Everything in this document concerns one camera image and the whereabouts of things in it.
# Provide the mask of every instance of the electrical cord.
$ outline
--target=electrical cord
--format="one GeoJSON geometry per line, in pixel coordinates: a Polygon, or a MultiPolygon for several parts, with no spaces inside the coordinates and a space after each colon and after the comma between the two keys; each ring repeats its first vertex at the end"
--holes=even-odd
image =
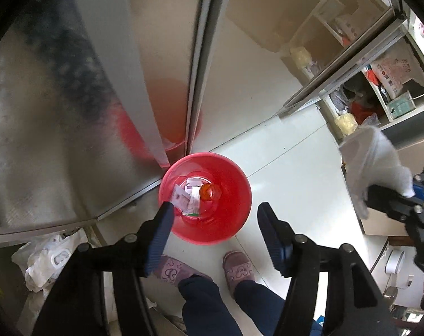
{"type": "Polygon", "coordinates": [[[421,97],[423,97],[423,96],[424,96],[424,94],[421,94],[420,96],[413,97],[413,98],[412,98],[412,99],[410,99],[410,100],[403,101],[403,102],[401,102],[400,104],[398,104],[395,108],[397,108],[397,107],[399,107],[399,106],[403,105],[404,103],[407,103],[407,102],[410,102],[410,101],[414,101],[415,99],[417,99],[417,98],[421,98],[421,97]]]}

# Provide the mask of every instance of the leg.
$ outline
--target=leg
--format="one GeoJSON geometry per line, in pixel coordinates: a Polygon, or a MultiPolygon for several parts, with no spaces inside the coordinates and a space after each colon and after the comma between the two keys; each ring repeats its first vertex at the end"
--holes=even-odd
{"type": "Polygon", "coordinates": [[[165,255],[154,274],[177,286],[186,300],[182,317],[189,336],[242,336],[210,277],[165,255]]]}
{"type": "MultiPolygon", "coordinates": [[[[267,287],[257,284],[249,258],[240,251],[227,253],[223,268],[229,291],[237,304],[254,322],[263,336],[272,336],[285,300],[267,287]]],[[[320,336],[322,327],[314,322],[310,336],[320,336]]]]}
{"type": "MultiPolygon", "coordinates": [[[[274,333],[284,308],[284,299],[253,280],[238,283],[234,298],[264,336],[271,336],[274,333]]],[[[320,336],[321,330],[321,325],[314,321],[310,336],[320,336]]]]}
{"type": "Polygon", "coordinates": [[[214,282],[193,276],[182,280],[178,288],[186,300],[182,318],[189,336],[242,336],[214,282]]]}

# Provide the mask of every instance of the cabinet door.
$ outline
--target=cabinet door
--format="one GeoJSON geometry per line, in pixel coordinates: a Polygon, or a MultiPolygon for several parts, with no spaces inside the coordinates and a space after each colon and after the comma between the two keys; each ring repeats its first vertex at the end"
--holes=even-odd
{"type": "Polygon", "coordinates": [[[393,16],[389,0],[229,0],[191,150],[212,150],[302,100],[393,16]]]}

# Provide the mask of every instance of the yellow plastic bag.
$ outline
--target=yellow plastic bag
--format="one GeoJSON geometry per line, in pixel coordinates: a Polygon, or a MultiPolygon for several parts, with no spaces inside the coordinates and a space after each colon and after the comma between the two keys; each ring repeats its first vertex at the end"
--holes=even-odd
{"type": "Polygon", "coordinates": [[[342,114],[336,117],[335,124],[345,136],[352,134],[358,127],[357,121],[352,114],[342,114]]]}
{"type": "Polygon", "coordinates": [[[303,46],[290,48],[291,58],[299,69],[311,63],[311,54],[303,46]]]}

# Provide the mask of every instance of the dark blue pants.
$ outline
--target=dark blue pants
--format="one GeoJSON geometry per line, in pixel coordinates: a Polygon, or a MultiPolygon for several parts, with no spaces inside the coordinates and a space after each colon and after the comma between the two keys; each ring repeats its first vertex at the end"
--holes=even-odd
{"type": "MultiPolygon", "coordinates": [[[[220,296],[218,286],[209,279],[192,276],[179,283],[186,300],[182,317],[189,336],[242,336],[220,296]]],[[[263,336],[272,336],[284,307],[284,300],[267,287],[243,280],[234,298],[263,336]]],[[[322,327],[314,322],[310,336],[320,336],[322,327]]]]}

